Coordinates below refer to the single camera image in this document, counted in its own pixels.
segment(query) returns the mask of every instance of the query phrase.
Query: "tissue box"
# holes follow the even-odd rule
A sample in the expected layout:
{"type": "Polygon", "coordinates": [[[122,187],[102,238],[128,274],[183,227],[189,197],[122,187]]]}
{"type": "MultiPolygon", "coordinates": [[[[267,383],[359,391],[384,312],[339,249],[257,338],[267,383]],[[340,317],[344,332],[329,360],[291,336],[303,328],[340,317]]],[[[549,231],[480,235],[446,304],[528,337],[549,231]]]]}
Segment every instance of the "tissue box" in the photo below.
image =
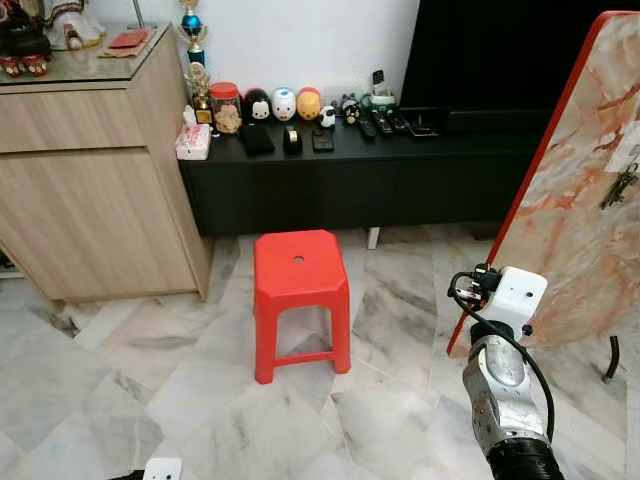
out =
{"type": "Polygon", "coordinates": [[[206,123],[188,127],[184,125],[176,140],[179,160],[205,160],[209,154],[211,127],[206,123]]]}

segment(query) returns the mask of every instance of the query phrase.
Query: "glass jar with lid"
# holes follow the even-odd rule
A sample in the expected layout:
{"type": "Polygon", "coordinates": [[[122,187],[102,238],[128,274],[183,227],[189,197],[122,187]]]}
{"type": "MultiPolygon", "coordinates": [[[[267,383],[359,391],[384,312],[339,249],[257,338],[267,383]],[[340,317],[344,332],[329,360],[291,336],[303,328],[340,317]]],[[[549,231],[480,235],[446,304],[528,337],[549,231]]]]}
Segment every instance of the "glass jar with lid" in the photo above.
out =
{"type": "Polygon", "coordinates": [[[232,82],[211,85],[211,110],[216,128],[222,133],[237,133],[242,125],[240,93],[232,82]]]}

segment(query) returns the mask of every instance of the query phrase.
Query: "red plastic stool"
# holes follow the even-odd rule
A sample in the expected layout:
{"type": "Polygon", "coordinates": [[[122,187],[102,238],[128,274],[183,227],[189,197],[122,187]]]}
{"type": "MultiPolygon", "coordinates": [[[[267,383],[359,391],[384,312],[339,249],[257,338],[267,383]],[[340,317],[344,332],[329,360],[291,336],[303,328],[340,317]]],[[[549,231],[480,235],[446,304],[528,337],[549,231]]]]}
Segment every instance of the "red plastic stool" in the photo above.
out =
{"type": "Polygon", "coordinates": [[[349,282],[336,237],[325,230],[271,233],[254,246],[256,380],[271,383],[275,367],[333,361],[336,373],[351,368],[349,282]],[[278,316],[295,307],[331,311],[333,349],[276,358],[278,316]]]}

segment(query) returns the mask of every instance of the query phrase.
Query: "metal clip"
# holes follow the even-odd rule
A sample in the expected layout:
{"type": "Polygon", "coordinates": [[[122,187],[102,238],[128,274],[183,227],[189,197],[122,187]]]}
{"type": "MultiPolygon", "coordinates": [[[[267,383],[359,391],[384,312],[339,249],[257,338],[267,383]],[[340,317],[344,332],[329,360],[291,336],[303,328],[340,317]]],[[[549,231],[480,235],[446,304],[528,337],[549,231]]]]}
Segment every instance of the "metal clip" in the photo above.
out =
{"type": "Polygon", "coordinates": [[[620,174],[616,183],[613,184],[611,190],[607,194],[604,201],[600,204],[600,208],[604,210],[607,207],[610,207],[616,202],[622,202],[624,197],[622,193],[624,190],[630,186],[638,183],[638,177],[636,176],[636,172],[638,171],[638,162],[631,163],[627,169],[620,174]]]}

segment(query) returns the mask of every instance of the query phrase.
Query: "black television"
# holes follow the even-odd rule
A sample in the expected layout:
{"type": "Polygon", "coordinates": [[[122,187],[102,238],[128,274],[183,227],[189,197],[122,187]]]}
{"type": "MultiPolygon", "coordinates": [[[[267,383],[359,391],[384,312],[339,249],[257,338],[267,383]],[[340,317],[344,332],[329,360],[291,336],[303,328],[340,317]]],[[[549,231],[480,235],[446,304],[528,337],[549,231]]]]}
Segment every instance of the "black television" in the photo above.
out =
{"type": "Polygon", "coordinates": [[[639,7],[638,0],[424,0],[401,110],[444,132],[542,132],[596,17],[639,7]]]}

